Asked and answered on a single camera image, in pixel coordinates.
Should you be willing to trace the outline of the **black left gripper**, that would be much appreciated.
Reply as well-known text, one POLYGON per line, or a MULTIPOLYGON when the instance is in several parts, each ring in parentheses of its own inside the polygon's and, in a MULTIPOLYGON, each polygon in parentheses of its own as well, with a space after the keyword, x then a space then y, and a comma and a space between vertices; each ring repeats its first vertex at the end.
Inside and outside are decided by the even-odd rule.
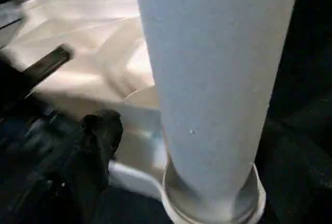
POLYGON ((1 117, 17 114, 28 107, 26 99, 33 79, 45 79, 73 58, 73 50, 62 44, 23 72, 12 66, 9 56, 1 52, 1 117))

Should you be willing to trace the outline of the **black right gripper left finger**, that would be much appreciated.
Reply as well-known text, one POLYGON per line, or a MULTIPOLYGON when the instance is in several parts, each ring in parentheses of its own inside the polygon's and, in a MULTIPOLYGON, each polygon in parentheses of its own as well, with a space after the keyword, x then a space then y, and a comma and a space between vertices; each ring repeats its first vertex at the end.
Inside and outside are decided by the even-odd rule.
POLYGON ((80 127, 45 159, 34 174, 26 223, 92 223, 108 186, 107 163, 123 134, 120 113, 101 110, 83 117, 80 127))

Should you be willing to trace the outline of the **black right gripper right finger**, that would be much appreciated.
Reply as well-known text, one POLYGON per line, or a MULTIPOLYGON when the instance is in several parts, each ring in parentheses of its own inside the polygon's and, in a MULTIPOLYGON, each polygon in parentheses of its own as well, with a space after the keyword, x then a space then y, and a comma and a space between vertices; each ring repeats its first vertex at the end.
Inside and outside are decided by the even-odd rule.
POLYGON ((265 223, 331 223, 331 157, 308 135, 266 121, 255 164, 267 194, 265 223))

